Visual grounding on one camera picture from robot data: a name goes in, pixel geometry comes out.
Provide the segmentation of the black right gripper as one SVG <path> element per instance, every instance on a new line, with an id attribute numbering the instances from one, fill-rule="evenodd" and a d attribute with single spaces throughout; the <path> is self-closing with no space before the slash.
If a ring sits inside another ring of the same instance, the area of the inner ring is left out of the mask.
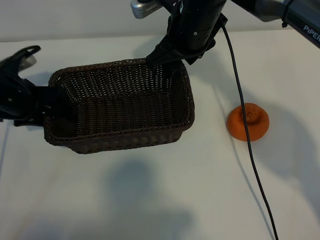
<path id="1" fill-rule="evenodd" d="M 171 14 L 171 24 L 155 49 L 146 57 L 150 69 L 162 66 L 175 72 L 185 69 L 182 60 L 190 65 L 201 58 L 213 40 L 224 0 L 180 0 Z"/>

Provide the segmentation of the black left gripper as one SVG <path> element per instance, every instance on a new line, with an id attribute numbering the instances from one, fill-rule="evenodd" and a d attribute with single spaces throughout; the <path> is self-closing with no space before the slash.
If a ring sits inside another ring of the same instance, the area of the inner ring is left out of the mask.
<path id="1" fill-rule="evenodd" d="M 16 73 L 0 70 L 0 119 L 14 126 L 44 125 L 44 114 L 74 117 L 73 106 L 61 86 L 36 86 Z"/>

